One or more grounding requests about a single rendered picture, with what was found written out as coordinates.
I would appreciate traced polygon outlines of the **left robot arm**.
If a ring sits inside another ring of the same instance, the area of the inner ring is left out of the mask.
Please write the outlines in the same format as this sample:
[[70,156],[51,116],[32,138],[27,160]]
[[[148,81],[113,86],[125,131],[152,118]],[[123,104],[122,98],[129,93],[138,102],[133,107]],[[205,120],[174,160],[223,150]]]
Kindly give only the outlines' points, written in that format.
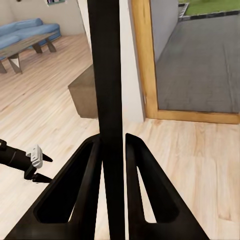
[[53,180],[41,173],[43,161],[52,162],[52,159],[45,155],[38,144],[33,145],[26,151],[7,146],[7,142],[0,139],[0,164],[24,171],[24,179],[32,180],[34,183],[49,183]]

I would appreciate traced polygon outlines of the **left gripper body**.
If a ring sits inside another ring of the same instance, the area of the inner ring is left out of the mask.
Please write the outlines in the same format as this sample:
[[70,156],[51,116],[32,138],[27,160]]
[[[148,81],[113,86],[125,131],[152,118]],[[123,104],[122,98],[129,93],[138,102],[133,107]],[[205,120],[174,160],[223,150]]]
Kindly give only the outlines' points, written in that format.
[[24,179],[29,180],[37,171],[37,168],[33,166],[31,157],[26,156],[26,151],[14,150],[14,155],[7,166],[24,171]]

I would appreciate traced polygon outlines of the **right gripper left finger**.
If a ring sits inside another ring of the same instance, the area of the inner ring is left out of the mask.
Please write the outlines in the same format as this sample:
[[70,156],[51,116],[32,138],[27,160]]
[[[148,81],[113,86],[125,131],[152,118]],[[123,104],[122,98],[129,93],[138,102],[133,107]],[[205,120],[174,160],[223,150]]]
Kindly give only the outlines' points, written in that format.
[[84,140],[4,240],[94,240],[100,133]]

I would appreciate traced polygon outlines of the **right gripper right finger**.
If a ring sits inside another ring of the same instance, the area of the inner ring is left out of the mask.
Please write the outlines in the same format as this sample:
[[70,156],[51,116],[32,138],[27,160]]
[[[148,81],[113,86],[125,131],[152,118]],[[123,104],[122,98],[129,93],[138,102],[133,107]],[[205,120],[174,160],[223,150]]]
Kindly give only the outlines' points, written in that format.
[[[210,240],[144,141],[125,135],[129,240]],[[145,220],[139,168],[156,223]]]

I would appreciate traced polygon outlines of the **poster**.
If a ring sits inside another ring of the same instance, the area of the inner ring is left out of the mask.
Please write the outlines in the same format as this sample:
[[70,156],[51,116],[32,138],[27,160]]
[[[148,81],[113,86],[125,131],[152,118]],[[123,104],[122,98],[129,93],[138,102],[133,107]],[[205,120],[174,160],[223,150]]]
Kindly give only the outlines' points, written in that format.
[[110,240],[126,240],[120,0],[87,0]]

